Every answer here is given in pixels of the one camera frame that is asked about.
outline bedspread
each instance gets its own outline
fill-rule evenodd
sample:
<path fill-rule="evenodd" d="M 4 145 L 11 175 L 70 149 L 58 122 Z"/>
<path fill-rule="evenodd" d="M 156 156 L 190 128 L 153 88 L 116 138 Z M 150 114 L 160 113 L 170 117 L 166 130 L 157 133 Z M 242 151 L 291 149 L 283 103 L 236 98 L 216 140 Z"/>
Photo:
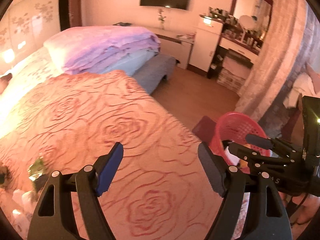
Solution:
<path fill-rule="evenodd" d="M 187 128 L 122 71 L 62 74 L 37 85 L 11 110 L 0 137 L 9 189 L 32 189 L 27 168 L 42 156 L 49 171 L 77 172 L 124 145 L 124 158 L 99 198 L 118 240 L 203 240 L 221 204 Z M 0 205 L 14 224 L 0 192 Z M 76 194 L 75 217 L 87 237 Z"/>

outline light blue sheet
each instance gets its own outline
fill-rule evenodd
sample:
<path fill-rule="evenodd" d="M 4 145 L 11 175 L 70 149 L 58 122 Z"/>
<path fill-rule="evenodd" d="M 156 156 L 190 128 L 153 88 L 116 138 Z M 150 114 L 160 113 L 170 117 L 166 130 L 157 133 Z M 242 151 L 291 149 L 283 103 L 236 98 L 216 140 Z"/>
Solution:
<path fill-rule="evenodd" d="M 143 66 L 149 59 L 154 57 L 156 52 L 140 49 L 132 54 L 128 54 L 111 64 L 98 74 L 105 74 L 112 70 L 123 70 L 128 76 L 132 76 L 139 68 Z"/>

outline drawer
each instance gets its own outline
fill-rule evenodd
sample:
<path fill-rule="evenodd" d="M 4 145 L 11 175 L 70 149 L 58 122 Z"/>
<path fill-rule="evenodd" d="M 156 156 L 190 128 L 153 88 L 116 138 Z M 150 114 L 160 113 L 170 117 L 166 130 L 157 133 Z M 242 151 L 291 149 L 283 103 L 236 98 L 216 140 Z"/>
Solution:
<path fill-rule="evenodd" d="M 232 42 L 232 41 L 229 41 L 225 38 L 222 38 L 221 41 L 220 41 L 220 44 L 219 44 L 221 47 L 224 47 L 225 49 L 232 49 L 244 56 L 246 56 L 247 58 L 249 58 L 251 60 L 251 62 L 253 64 L 255 64 L 258 60 L 258 55 L 252 53 L 251 51 L 245 49 L 244 47 Z"/>
<path fill-rule="evenodd" d="M 200 17 L 200 21 L 198 23 L 197 28 L 220 35 L 222 31 L 222 26 L 222 23 Z"/>

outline purple blanket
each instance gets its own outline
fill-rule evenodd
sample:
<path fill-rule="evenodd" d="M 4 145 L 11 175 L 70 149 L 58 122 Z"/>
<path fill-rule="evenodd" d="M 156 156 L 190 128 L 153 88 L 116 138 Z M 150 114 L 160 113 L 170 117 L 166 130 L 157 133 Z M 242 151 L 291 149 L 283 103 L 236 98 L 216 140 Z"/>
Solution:
<path fill-rule="evenodd" d="M 44 42 L 54 64 L 68 74 L 97 73 L 139 49 L 159 51 L 159 44 L 146 28 L 122 26 L 74 27 Z"/>

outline pillow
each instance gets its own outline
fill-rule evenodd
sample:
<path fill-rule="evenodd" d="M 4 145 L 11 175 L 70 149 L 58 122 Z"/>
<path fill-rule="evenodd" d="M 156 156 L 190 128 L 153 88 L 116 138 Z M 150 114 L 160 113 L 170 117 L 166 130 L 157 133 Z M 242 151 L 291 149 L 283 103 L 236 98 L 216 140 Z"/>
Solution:
<path fill-rule="evenodd" d="M 9 85 L 10 79 L 12 79 L 11 73 L 8 73 L 0 77 L 0 95 L 4 92 L 6 87 Z"/>
<path fill-rule="evenodd" d="M 315 93 L 316 94 L 319 93 L 320 92 L 320 75 L 316 73 L 308 63 L 306 63 L 306 70 L 307 70 L 307 74 L 312 80 Z"/>

